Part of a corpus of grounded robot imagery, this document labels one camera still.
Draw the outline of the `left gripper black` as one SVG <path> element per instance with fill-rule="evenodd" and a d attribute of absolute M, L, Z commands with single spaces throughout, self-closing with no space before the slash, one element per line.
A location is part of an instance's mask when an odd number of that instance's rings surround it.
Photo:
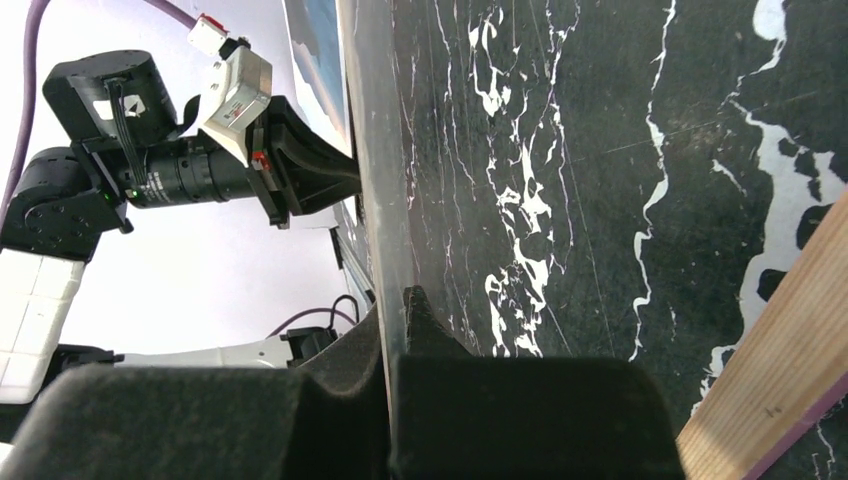
<path fill-rule="evenodd" d="M 248 129 L 260 155 L 244 165 L 208 135 L 180 137 L 142 148 L 146 177 L 129 180 L 129 202 L 139 209 L 259 201 L 269 224 L 290 226 L 291 216 L 317 213 L 362 193 L 357 157 L 323 140 L 284 96 L 274 96 L 266 125 Z"/>

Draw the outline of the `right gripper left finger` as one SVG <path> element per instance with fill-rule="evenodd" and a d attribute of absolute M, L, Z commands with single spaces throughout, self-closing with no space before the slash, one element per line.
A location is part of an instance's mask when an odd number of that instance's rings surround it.
<path fill-rule="evenodd" d="M 294 369 L 63 373 L 37 400 L 5 479 L 384 479 L 378 314 Z"/>

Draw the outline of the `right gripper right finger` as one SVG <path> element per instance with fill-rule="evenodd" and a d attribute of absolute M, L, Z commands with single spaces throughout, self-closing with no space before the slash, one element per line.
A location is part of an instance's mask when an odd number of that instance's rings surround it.
<path fill-rule="evenodd" d="M 404 292 L 392 361 L 390 470 L 397 479 L 681 479 L 664 401 L 612 358 L 479 357 Z"/>

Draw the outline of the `sky and sea photo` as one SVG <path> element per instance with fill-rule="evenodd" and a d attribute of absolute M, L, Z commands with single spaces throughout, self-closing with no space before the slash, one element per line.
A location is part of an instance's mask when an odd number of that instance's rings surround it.
<path fill-rule="evenodd" d="M 295 98 L 307 125 L 352 154 L 347 81 L 337 2 L 284 0 Z"/>

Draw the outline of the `clear acrylic sheet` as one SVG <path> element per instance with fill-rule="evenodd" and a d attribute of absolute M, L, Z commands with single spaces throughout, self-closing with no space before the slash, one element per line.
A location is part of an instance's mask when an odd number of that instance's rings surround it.
<path fill-rule="evenodd" d="M 403 293 L 414 280 L 390 3 L 339 9 L 381 333 L 393 359 L 406 351 Z"/>

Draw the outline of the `pink wooden photo frame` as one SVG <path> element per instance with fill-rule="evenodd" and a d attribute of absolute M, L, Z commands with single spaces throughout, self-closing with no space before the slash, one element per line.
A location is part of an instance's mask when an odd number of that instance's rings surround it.
<path fill-rule="evenodd" d="M 690 479 L 757 479 L 847 393 L 847 199 L 677 438 Z"/>

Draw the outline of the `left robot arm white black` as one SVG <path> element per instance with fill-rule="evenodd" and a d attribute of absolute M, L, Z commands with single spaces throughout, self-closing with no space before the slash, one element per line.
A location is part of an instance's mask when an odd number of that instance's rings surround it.
<path fill-rule="evenodd" d="M 1 216 L 1 400 L 41 390 L 101 235 L 129 207 L 259 201 L 285 228 L 359 194 L 358 164 L 273 95 L 271 65 L 220 48 L 206 90 L 177 113 L 152 56 L 99 53 L 56 65 L 43 94 L 70 138 L 35 155 Z"/>

